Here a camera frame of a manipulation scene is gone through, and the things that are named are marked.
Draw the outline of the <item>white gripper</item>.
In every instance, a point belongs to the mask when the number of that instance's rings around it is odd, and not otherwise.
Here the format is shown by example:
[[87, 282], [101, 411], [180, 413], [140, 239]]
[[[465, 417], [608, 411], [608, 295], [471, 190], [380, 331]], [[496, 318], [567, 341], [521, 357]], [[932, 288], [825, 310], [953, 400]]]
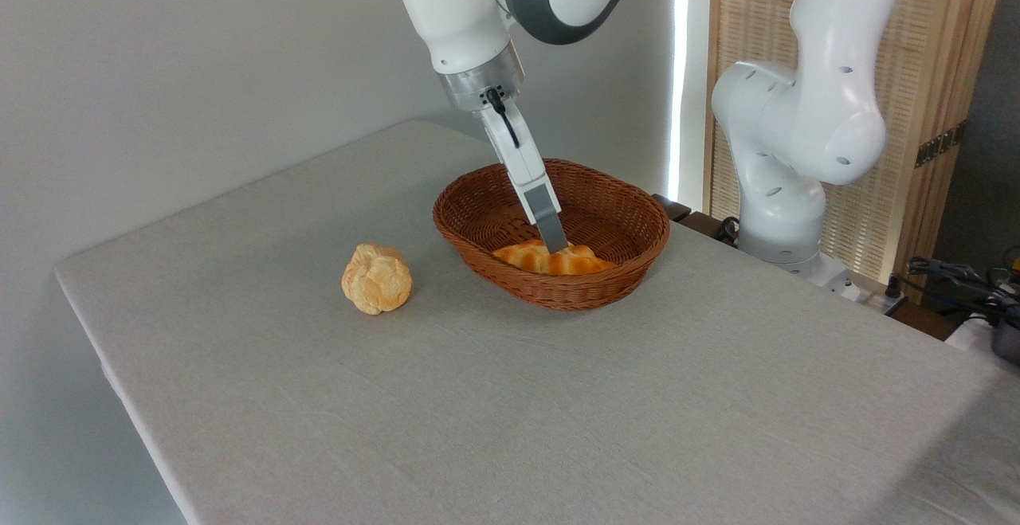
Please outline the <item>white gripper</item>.
[[545, 163], [524, 116], [513, 98], [499, 94], [482, 97], [481, 121], [496, 157], [506, 166], [518, 188], [518, 198], [529, 223], [539, 231], [550, 255], [567, 248], [568, 240], [559, 219], [562, 208], [546, 174]]

